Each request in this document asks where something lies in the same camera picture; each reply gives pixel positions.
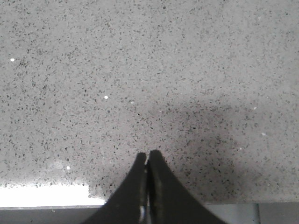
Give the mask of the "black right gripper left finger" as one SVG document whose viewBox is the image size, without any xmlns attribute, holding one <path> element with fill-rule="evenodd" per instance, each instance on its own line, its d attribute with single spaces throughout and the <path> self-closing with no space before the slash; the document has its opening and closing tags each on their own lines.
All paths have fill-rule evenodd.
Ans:
<svg viewBox="0 0 299 224">
<path fill-rule="evenodd" d="M 85 224 L 142 224 L 147 206 L 146 154 L 138 153 L 128 175 Z"/>
</svg>

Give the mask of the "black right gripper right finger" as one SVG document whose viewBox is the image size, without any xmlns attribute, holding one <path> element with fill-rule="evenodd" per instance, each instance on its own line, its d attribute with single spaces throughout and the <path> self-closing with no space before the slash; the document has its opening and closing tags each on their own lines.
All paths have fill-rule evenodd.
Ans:
<svg viewBox="0 0 299 224">
<path fill-rule="evenodd" d="M 149 154 L 149 209 L 153 224 L 223 224 L 181 184 L 158 150 Z"/>
</svg>

